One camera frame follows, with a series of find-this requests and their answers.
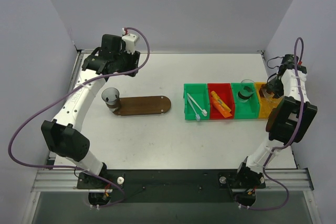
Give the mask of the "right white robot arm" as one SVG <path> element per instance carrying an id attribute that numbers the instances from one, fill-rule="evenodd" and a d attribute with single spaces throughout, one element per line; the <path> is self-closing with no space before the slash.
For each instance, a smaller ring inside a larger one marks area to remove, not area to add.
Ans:
<path id="1" fill-rule="evenodd" d="M 285 148 L 302 140 L 318 109 L 310 103 L 305 82 L 307 69 L 299 57 L 286 54 L 275 76 L 259 92 L 269 100 L 279 100 L 268 117 L 268 137 L 247 156 L 237 170 L 236 179 L 244 188 L 260 186 L 265 168 Z"/>

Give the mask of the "clear acrylic toothbrush holder rack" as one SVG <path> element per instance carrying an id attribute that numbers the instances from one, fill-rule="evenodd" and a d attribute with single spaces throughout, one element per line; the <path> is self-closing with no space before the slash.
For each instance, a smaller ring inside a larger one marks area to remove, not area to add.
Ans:
<path id="1" fill-rule="evenodd" d="M 274 98 L 274 94 L 267 91 L 266 84 L 260 86 L 258 93 L 260 96 L 260 104 L 264 107 L 277 106 L 281 101 L 281 98 Z"/>

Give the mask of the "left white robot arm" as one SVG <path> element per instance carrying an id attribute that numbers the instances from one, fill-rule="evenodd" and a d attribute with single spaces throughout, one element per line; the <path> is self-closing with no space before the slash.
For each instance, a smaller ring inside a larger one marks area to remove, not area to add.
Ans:
<path id="1" fill-rule="evenodd" d="M 82 124 L 110 74 L 136 75 L 140 57 L 135 49 L 138 41 L 137 35 L 126 31 L 121 37 L 103 35 L 101 46 L 83 61 L 75 92 L 54 118 L 41 126 L 48 149 L 90 172 L 89 182 L 96 188 L 106 185 L 108 175 L 102 171 L 104 163 L 90 152 L 90 141 L 81 134 Z"/>

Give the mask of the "dark smoked plastic cup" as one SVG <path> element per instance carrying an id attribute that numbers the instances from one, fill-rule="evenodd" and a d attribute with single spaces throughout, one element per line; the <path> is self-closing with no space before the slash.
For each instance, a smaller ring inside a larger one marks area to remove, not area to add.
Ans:
<path id="1" fill-rule="evenodd" d="M 116 88 L 106 88 L 101 94 L 102 100 L 106 103 L 111 112 L 121 108 L 120 93 Z"/>

